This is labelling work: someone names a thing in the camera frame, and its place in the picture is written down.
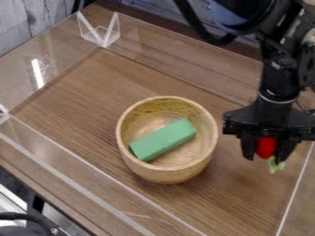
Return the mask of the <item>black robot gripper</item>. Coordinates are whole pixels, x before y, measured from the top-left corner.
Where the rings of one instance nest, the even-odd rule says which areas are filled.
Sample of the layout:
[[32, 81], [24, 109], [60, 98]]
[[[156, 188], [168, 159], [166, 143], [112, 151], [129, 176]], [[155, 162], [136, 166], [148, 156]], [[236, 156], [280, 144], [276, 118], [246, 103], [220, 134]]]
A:
[[254, 160], [256, 139], [275, 136], [275, 163], [286, 161], [300, 141], [315, 141], [315, 116], [290, 108], [262, 112], [258, 103], [223, 115], [223, 134], [240, 137], [243, 156]]

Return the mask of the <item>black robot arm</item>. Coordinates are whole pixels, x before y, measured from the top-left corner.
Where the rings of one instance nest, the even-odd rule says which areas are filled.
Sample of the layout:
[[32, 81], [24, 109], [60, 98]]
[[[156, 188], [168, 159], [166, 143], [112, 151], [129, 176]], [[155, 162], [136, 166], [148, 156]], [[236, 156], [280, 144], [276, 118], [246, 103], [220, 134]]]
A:
[[315, 6], [304, 0], [210, 0], [212, 18], [226, 32], [214, 36], [188, 0], [174, 0], [199, 38], [227, 45], [246, 34], [260, 44], [262, 75], [252, 104], [223, 115], [223, 133], [240, 139], [246, 159], [284, 162], [303, 141], [315, 141], [315, 111], [294, 108], [315, 89]]

